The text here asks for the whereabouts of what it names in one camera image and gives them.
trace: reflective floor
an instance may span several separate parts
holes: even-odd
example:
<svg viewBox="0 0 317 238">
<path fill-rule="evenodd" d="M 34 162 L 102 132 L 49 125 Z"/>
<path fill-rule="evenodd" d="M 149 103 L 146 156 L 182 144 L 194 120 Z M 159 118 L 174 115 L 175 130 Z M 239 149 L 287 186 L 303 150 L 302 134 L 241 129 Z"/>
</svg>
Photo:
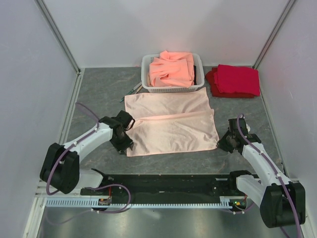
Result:
<svg viewBox="0 0 317 238">
<path fill-rule="evenodd" d="M 62 222 L 87 208 L 46 208 L 51 222 Z M 287 227 L 291 238 L 295 227 Z M 241 215 L 216 209 L 130 209 L 120 214 L 88 212 L 60 226 L 43 219 L 38 238 L 284 238 L 267 228 L 258 207 Z"/>
</svg>

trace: white basket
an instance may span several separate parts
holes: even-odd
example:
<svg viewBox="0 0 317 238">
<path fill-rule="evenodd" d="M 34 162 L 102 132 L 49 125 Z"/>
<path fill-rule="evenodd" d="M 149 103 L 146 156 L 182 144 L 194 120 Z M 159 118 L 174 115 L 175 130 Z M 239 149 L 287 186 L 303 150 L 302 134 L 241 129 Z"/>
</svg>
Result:
<svg viewBox="0 0 317 238">
<path fill-rule="evenodd" d="M 154 58 L 159 58 L 159 54 L 147 55 L 142 59 L 141 69 L 141 80 L 142 86 L 147 89 L 150 93 L 187 93 L 194 92 L 198 88 L 202 87 L 205 83 L 205 75 L 202 61 L 198 54 L 193 53 L 194 65 L 196 66 L 196 83 L 197 85 L 190 86 L 189 88 L 178 87 L 178 86 L 166 86 L 166 87 L 151 87 L 148 86 L 147 76 L 150 71 L 150 63 L 153 62 Z"/>
</svg>

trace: red cloth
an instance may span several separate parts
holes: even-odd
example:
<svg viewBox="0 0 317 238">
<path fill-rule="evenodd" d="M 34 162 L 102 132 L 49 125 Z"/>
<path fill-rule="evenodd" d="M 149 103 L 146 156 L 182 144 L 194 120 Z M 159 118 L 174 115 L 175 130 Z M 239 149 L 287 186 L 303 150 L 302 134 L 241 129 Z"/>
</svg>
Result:
<svg viewBox="0 0 317 238">
<path fill-rule="evenodd" d="M 253 94 L 249 93 L 220 93 L 217 86 L 214 83 L 214 73 L 217 75 L 217 68 L 212 68 L 211 71 L 209 71 L 205 78 L 208 81 L 208 83 L 211 86 L 211 93 L 214 97 L 218 98 L 254 98 Z"/>
<path fill-rule="evenodd" d="M 249 67 L 218 65 L 214 79 L 220 93 L 250 93 L 260 95 L 259 72 Z"/>
</svg>

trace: gray tabletop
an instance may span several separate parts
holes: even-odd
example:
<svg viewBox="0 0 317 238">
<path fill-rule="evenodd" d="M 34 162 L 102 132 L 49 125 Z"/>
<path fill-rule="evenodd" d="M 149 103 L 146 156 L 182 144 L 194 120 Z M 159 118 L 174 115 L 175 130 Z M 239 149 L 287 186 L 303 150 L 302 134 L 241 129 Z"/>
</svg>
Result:
<svg viewBox="0 0 317 238">
<path fill-rule="evenodd" d="M 205 74 L 211 67 L 204 67 Z M 100 118 L 113 117 L 124 110 L 119 100 L 141 80 L 141 69 L 90 68 L 86 69 L 78 96 L 81 102 L 92 109 Z M 281 160 L 273 140 L 261 97 L 253 99 L 228 99 L 212 97 L 207 87 L 210 106 L 214 109 L 214 121 L 219 137 L 227 131 L 228 119 L 240 113 L 246 116 L 251 133 L 256 133 L 272 160 L 282 168 Z M 75 110 L 68 140 L 75 139 L 94 126 L 87 116 Z M 233 154 L 220 149 L 201 152 L 174 153 L 126 157 L 119 155 L 108 142 L 91 154 L 81 164 L 82 168 L 95 168 L 106 174 L 227 174 L 234 170 L 249 170 L 251 165 L 238 152 Z"/>
</svg>

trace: laundry basket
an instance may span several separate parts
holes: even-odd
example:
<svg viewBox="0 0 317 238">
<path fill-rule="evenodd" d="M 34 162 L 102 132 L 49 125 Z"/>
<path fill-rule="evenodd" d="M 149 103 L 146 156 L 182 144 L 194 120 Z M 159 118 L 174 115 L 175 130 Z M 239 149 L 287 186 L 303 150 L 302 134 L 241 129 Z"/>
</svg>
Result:
<svg viewBox="0 0 317 238">
<path fill-rule="evenodd" d="M 205 83 L 205 75 L 203 70 L 203 64 L 198 54 L 193 53 L 194 65 L 196 66 L 196 83 L 197 85 L 190 86 L 189 88 L 179 86 L 166 86 L 166 87 L 151 87 L 148 86 L 147 76 L 150 71 L 150 63 L 153 62 L 154 58 L 159 58 L 159 54 L 147 55 L 142 59 L 142 71 L 141 81 L 142 86 L 147 89 L 150 93 L 186 93 L 194 92 L 198 88 L 202 87 Z"/>
</svg>

